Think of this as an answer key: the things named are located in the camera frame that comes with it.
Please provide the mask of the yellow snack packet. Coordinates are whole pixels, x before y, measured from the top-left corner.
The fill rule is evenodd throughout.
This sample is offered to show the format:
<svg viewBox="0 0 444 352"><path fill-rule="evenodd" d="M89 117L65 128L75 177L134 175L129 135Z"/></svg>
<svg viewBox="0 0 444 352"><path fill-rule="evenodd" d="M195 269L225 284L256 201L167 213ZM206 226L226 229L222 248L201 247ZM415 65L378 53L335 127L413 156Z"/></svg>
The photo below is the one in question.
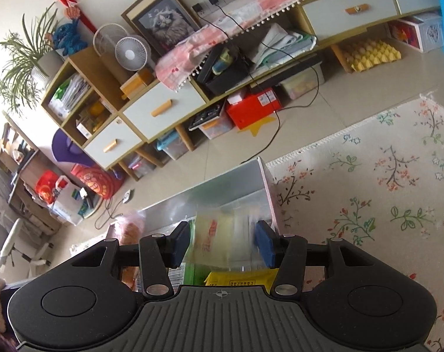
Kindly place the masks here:
<svg viewBox="0 0 444 352"><path fill-rule="evenodd" d="M258 269L245 272L214 271L204 281L205 286L263 286L267 292L271 290L278 269Z"/></svg>

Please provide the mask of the pink rice cracker packet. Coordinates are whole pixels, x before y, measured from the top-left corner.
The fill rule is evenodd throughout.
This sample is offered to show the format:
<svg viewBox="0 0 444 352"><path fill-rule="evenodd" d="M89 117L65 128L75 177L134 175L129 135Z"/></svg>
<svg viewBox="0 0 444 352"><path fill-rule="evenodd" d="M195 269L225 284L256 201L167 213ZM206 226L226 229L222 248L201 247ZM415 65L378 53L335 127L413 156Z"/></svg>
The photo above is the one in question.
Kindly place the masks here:
<svg viewBox="0 0 444 352"><path fill-rule="evenodd" d="M145 230L144 217L138 211L119 214L107 230L107 238L115 238L121 246L138 244ZM138 267L123 267L121 281L137 291Z"/></svg>

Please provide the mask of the cream white snack packet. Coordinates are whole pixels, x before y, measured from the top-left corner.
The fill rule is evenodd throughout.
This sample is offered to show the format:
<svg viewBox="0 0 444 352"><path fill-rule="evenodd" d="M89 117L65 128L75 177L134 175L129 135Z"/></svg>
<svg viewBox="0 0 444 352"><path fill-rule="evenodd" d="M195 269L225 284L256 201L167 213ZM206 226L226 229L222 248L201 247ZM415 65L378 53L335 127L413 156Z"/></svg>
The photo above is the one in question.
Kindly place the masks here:
<svg viewBox="0 0 444 352"><path fill-rule="evenodd" d="M190 221L190 227L186 262L227 271L264 267L255 245L255 219L246 211L206 208Z"/></svg>

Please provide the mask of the green snack packet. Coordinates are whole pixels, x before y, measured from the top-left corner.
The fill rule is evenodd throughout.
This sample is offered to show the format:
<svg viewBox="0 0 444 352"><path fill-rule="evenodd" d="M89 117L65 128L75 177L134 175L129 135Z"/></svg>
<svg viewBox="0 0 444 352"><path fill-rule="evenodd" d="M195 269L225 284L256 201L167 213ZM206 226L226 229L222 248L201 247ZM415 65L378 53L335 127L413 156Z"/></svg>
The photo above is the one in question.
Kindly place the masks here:
<svg viewBox="0 0 444 352"><path fill-rule="evenodd" d="M195 241L195 218L189 219L188 224L190 228L190 242L183 259L183 264L185 265L183 284L204 286L205 280L210 273L210 268L208 266L199 265L192 262L191 255L193 254Z"/></svg>

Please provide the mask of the pink cardboard box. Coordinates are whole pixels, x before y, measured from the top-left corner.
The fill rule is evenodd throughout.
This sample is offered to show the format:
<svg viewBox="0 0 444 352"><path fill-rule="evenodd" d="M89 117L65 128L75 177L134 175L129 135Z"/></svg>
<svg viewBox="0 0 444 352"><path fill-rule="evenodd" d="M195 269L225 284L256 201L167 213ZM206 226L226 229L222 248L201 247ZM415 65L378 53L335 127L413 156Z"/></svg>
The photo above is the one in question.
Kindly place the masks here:
<svg viewBox="0 0 444 352"><path fill-rule="evenodd" d="M180 222L188 222L206 208L244 210L255 219L255 224L265 221L277 233L280 217L271 185L272 180L260 159L246 162L139 211L145 221L142 238L155 233L170 235ZM121 272L129 266L140 271L138 244L121 246L117 239L111 238L75 256L66 276L72 284L90 290L117 290L125 286Z"/></svg>

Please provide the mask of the floral tablecloth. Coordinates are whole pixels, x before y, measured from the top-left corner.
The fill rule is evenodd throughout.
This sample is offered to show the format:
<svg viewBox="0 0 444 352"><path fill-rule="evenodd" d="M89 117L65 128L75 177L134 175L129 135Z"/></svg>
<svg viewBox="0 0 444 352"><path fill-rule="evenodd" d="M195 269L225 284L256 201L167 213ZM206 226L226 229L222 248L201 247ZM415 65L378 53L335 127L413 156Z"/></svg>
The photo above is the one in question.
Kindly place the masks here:
<svg viewBox="0 0 444 352"><path fill-rule="evenodd" d="M343 238L426 287L444 351L444 106L431 95L271 161L287 233Z"/></svg>

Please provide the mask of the red cardboard box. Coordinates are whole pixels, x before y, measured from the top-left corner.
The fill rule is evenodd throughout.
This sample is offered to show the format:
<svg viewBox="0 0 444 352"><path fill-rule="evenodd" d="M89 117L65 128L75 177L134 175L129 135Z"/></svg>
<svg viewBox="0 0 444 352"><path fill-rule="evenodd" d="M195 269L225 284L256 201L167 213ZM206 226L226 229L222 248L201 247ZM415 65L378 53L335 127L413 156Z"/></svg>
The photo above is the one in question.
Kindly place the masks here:
<svg viewBox="0 0 444 352"><path fill-rule="evenodd" d="M244 130L281 108L280 100L272 88L261 92L242 89L227 97L226 111L239 130Z"/></svg>

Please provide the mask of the grey office chair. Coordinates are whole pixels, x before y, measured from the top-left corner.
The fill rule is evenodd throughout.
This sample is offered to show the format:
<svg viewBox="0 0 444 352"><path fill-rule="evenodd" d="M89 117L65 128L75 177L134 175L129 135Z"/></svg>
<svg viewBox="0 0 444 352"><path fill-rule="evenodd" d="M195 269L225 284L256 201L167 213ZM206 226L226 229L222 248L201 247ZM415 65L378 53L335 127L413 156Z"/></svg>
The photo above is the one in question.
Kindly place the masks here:
<svg viewBox="0 0 444 352"><path fill-rule="evenodd" d="M11 261L11 265L15 266L13 256L18 254L28 264L29 271L27 277L33 278L38 275L38 267L51 266L51 261L44 258L44 254L52 250L53 244L51 242L44 243L33 256L22 252L16 247L16 243L20 240L24 227L22 219L17 219L10 231L0 224L0 269L5 267L8 261Z"/></svg>

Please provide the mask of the black storage box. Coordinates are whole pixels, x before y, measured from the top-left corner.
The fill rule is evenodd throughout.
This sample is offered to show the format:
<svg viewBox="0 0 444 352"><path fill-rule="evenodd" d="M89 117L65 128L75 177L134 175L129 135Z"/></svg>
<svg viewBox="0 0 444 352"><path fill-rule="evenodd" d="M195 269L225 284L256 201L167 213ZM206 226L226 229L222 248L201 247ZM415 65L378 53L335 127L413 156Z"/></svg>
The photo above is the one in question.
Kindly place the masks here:
<svg viewBox="0 0 444 352"><path fill-rule="evenodd" d="M253 62L236 45L218 44L209 52L196 80L212 94L219 95L246 78Z"/></svg>

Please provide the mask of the pink floral cloth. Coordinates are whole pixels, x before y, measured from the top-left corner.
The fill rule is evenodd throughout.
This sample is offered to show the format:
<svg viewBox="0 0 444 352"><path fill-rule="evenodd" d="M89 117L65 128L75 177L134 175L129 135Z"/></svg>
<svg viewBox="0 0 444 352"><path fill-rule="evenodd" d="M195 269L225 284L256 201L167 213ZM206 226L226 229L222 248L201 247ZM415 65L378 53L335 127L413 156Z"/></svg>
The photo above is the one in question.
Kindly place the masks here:
<svg viewBox="0 0 444 352"><path fill-rule="evenodd" d="M256 27L268 18L308 0L252 0L222 15L179 42L157 62L155 73L160 83L177 91L196 71L204 57L219 43Z"/></svg>

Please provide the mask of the white desk fan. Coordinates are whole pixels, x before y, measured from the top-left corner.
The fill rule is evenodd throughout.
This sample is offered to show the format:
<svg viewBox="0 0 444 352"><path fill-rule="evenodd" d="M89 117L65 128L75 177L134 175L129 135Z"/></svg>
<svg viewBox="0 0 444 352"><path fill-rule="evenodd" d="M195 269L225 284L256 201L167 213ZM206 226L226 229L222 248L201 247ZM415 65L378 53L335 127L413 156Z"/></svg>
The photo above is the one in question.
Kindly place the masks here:
<svg viewBox="0 0 444 352"><path fill-rule="evenodd" d="M130 72L137 72L144 67L155 69L150 45L146 40L128 32L117 23L102 25L92 38L93 48L99 56L108 56L119 66Z"/></svg>

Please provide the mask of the yellow egg tray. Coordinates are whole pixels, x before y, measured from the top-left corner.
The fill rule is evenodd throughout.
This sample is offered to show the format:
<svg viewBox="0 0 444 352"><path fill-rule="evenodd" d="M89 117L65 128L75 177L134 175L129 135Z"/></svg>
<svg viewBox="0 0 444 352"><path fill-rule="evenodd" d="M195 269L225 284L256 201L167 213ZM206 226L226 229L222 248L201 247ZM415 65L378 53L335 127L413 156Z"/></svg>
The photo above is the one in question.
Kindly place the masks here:
<svg viewBox="0 0 444 352"><path fill-rule="evenodd" d="M403 57L397 48L383 40L367 39L343 46L332 45L330 48L347 73L364 72Z"/></svg>

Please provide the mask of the potted green plant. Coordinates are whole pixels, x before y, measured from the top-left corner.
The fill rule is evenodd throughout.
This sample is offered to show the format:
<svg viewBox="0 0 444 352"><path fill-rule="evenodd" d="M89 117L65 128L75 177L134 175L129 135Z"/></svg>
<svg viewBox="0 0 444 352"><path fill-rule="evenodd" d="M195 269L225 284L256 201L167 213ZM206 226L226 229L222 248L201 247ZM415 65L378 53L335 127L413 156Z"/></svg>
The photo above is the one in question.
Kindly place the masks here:
<svg viewBox="0 0 444 352"><path fill-rule="evenodd" d="M32 71L44 72L39 60L54 50L52 41L46 36L59 25L57 12L58 8L53 3L30 24L22 17L22 32L11 31L0 42L0 46L8 51L8 61L0 79L0 100L10 112L19 114L22 108L32 109L37 105L39 89Z"/></svg>

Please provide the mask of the blue stitch plush toy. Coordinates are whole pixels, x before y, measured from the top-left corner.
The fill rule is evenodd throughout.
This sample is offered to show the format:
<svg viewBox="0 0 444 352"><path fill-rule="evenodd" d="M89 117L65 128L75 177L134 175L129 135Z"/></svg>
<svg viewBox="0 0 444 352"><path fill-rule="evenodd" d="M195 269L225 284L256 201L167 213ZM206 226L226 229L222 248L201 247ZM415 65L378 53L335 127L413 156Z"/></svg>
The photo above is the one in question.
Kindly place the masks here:
<svg viewBox="0 0 444 352"><path fill-rule="evenodd" d="M78 33L79 19L58 26L52 34L52 44L56 50L62 51L62 56L71 56L88 47L86 41L82 40Z"/></svg>

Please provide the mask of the framed cat picture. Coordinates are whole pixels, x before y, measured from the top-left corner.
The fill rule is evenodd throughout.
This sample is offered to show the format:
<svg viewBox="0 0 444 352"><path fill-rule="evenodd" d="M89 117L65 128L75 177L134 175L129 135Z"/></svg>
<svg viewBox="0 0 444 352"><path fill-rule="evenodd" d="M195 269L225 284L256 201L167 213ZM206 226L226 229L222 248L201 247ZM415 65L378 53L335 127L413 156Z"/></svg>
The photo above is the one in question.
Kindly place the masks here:
<svg viewBox="0 0 444 352"><path fill-rule="evenodd" d="M159 56L201 28L182 0L137 0L121 17Z"/></svg>

